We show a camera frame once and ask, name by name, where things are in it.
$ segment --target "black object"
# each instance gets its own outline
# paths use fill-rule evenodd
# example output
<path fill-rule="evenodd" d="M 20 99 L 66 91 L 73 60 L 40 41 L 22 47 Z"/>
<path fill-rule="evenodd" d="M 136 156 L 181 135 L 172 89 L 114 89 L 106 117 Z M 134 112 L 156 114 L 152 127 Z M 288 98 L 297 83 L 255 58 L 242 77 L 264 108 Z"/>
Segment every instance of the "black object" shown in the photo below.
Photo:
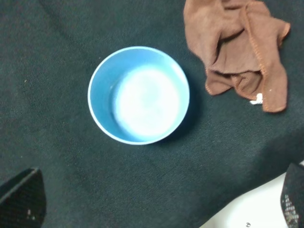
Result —
<path fill-rule="evenodd" d="M 28 169 L 0 186 L 0 227 L 39 228 L 46 215 L 42 173 Z"/>
<path fill-rule="evenodd" d="M 303 166 L 289 166 L 283 185 L 281 206 L 288 228 L 304 228 Z"/>

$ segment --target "dark green fabric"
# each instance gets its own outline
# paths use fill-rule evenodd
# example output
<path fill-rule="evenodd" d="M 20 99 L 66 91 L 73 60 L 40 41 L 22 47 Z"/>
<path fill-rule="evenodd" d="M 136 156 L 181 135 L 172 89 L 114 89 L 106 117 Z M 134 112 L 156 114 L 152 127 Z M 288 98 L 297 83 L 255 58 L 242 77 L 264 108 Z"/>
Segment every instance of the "dark green fabric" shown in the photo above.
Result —
<path fill-rule="evenodd" d="M 266 114 L 234 91 L 211 97 L 186 45 L 184 0 L 1 1 L 0 184 L 42 170 L 45 228 L 198 227 L 240 194 L 304 160 L 303 0 L 267 0 L 291 22 L 281 60 L 288 108 Z M 162 142 L 118 143 L 94 123 L 87 88 L 97 65 L 150 46 L 184 69 L 191 101 Z"/>

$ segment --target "fabric surface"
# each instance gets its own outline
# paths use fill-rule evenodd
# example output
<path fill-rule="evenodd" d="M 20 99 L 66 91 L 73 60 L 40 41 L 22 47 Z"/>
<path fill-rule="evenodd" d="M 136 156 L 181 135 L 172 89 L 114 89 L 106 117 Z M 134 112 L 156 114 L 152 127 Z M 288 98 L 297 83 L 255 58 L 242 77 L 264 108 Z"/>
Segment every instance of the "fabric surface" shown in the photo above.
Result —
<path fill-rule="evenodd" d="M 265 2 L 292 24 L 280 52 L 289 103 L 279 114 L 234 91 L 205 91 L 204 66 L 186 44 L 185 1 L 1 1 L 0 185 L 39 167 L 43 228 L 195 228 L 304 160 L 304 2 Z M 147 146 L 103 134 L 86 97 L 98 64 L 135 45 L 168 53 L 190 84 L 181 126 Z"/>
<path fill-rule="evenodd" d="M 204 62 L 211 95 L 234 87 L 250 100 L 262 94 L 266 112 L 286 108 L 287 76 L 278 47 L 289 23 L 255 0 L 187 0 L 184 20 L 189 49 Z"/>

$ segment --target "brown cloth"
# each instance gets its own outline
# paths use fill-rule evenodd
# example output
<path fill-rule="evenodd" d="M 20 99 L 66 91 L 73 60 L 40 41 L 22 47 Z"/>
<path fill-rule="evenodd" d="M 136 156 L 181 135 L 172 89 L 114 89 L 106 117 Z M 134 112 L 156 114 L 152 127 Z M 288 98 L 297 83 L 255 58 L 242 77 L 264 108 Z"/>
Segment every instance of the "brown cloth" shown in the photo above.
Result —
<path fill-rule="evenodd" d="M 205 64 L 211 95 L 234 87 L 250 100 L 262 93 L 266 112 L 286 108 L 287 75 L 278 47 L 289 23 L 254 0 L 186 0 L 184 21 L 188 47 Z"/>

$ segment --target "stitched edge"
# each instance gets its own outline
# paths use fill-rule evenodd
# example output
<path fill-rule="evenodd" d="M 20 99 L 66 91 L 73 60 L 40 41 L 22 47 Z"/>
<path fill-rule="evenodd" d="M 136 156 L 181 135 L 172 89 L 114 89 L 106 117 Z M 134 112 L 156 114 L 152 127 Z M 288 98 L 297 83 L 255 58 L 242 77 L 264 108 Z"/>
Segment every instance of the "stitched edge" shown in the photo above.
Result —
<path fill-rule="evenodd" d="M 247 7 L 250 6 L 250 5 L 253 5 L 253 4 L 263 4 L 263 3 L 260 2 L 260 1 L 249 2 L 242 9 L 242 13 L 244 14 L 245 23 L 247 25 L 247 32 L 248 32 L 248 35 L 249 35 L 249 42 L 250 42 L 250 44 L 253 48 L 253 51 L 256 55 L 257 60 L 259 61 L 259 66 L 260 66 L 260 70 L 261 70 L 261 73 L 262 73 L 262 77 L 264 77 L 264 79 L 262 80 L 262 93 L 263 93 L 264 87 L 265 87 L 265 81 L 266 81 L 266 78 L 268 77 L 268 72 L 266 71 L 265 62 L 264 62 L 264 59 L 261 55 L 261 52 L 259 51 L 258 44 L 257 44 L 256 40 L 253 38 L 253 34 L 252 34 L 251 26 L 250 26 L 250 20 L 249 20 L 248 14 L 247 14 Z M 267 98 L 265 96 L 263 96 L 263 107 L 264 107 L 264 111 L 273 112 L 269 109 L 269 107 L 267 105 Z"/>

